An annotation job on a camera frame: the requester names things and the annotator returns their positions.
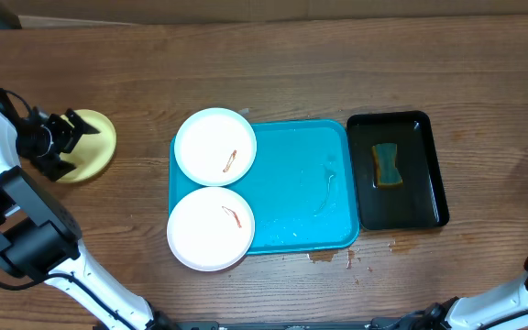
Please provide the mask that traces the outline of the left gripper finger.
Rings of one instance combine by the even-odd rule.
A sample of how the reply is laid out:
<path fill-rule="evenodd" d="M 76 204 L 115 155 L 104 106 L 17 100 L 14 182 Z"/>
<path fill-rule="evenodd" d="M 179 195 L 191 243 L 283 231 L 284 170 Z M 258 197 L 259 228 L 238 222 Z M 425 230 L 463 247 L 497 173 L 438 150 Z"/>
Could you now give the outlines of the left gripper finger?
<path fill-rule="evenodd" d="M 85 122 L 74 110 L 69 108 L 64 115 L 69 123 L 69 128 L 66 133 L 67 137 L 80 138 L 82 135 L 95 135 L 100 133 L 97 128 Z"/>
<path fill-rule="evenodd" d="M 49 154 L 38 158 L 40 171 L 52 182 L 57 181 L 76 169 L 73 163 L 62 160 L 58 154 Z"/>

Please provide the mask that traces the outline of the yellow-green rimmed plate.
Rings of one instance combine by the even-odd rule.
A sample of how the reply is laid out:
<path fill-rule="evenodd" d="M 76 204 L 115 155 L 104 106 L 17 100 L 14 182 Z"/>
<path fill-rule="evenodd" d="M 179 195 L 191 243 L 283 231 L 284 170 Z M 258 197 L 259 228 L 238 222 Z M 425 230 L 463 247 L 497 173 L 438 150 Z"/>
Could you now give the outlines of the yellow-green rimmed plate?
<path fill-rule="evenodd" d="M 76 114 L 98 133 L 81 136 L 71 153 L 60 154 L 60 159 L 72 163 L 75 169 L 59 178 L 59 183 L 92 179 L 108 166 L 116 150 L 116 130 L 108 117 L 89 109 L 76 110 Z"/>

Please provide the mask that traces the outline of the green yellow sponge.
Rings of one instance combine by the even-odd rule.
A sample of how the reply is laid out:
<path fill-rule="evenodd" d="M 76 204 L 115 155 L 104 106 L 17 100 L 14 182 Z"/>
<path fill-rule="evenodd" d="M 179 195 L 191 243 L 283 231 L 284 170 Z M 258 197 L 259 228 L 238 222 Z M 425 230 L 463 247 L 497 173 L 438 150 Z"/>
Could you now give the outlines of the green yellow sponge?
<path fill-rule="evenodd" d="M 397 168 L 398 146 L 395 143 L 380 143 L 371 148 L 374 164 L 374 185 L 386 189 L 403 185 Z"/>

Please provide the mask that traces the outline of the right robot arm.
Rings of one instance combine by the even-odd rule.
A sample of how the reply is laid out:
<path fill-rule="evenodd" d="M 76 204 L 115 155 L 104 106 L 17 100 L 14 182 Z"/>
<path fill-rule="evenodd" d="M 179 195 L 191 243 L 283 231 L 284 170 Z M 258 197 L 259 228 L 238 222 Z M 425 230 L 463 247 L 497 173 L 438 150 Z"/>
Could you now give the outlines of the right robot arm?
<path fill-rule="evenodd" d="M 521 329 L 528 327 L 528 257 L 521 277 L 478 296 L 436 303 L 413 329 Z"/>

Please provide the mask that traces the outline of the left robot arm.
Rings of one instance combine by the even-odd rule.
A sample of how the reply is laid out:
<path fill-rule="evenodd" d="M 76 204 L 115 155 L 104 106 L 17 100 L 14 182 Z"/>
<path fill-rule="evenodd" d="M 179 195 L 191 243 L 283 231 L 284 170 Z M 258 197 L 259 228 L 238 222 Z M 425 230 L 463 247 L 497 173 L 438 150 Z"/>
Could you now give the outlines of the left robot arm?
<path fill-rule="evenodd" d="M 176 324 L 125 288 L 89 253 L 70 212 L 21 167 L 52 182 L 85 180 L 113 157 L 116 132 L 95 111 L 47 114 L 0 87 L 0 288 L 23 291 L 45 283 L 65 292 L 99 320 L 101 329 L 174 329 Z"/>

